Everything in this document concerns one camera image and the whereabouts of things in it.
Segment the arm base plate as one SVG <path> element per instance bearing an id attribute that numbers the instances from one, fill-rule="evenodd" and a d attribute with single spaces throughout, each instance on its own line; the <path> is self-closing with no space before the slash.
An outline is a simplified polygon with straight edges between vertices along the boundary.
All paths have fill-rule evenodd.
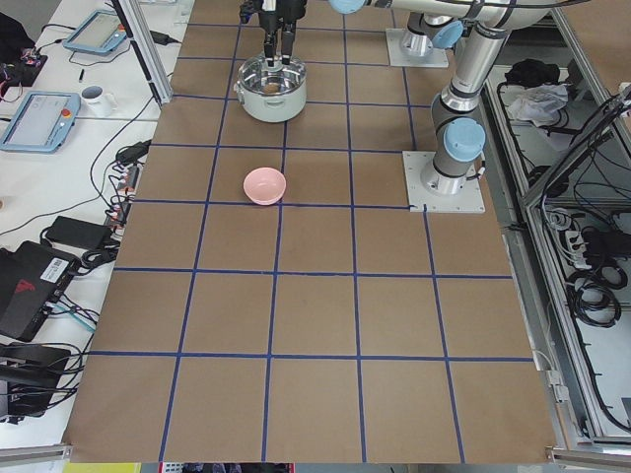
<path id="1" fill-rule="evenodd" d="M 434 168 L 434 152 L 405 151 L 403 170 L 411 212 L 483 214 L 485 205 L 474 163 L 460 177 Z"/>
<path id="2" fill-rule="evenodd" d="M 395 67 L 441 68 L 449 67 L 446 51 L 435 48 L 424 34 L 408 29 L 386 29 L 389 65 Z"/>

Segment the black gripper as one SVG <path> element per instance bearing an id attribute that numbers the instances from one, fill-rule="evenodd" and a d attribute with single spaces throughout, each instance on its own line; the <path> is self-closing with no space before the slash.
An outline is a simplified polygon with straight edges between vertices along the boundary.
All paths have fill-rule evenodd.
<path id="1" fill-rule="evenodd" d="M 289 65 L 296 38 L 296 24 L 307 11 L 306 0 L 262 0 L 259 25 L 265 30 L 263 53 L 268 67 L 275 65 L 276 31 L 281 29 L 281 62 Z"/>

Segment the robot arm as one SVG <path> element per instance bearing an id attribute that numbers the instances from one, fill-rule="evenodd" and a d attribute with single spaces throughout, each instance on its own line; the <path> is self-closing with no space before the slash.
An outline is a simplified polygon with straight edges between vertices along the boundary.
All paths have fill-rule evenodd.
<path id="1" fill-rule="evenodd" d="M 483 127 L 473 118 L 480 91 L 504 43 L 514 30 L 529 27 L 550 10 L 574 6 L 574 1 L 332 1 L 347 15 L 373 6 L 401 9 L 423 18 L 449 17 L 475 22 L 451 81 L 432 103 L 438 150 L 423 167 L 420 179 L 431 193 L 456 195 L 486 141 Z"/>
<path id="2" fill-rule="evenodd" d="M 244 1 L 240 22 L 252 16 L 264 30 L 263 57 L 271 66 L 276 60 L 287 65 L 292 56 L 297 23 L 306 15 L 305 1 Z M 449 16 L 412 12 L 403 29 L 386 31 L 389 64 L 392 66 L 446 68 L 446 51 L 463 33 L 462 21 Z"/>

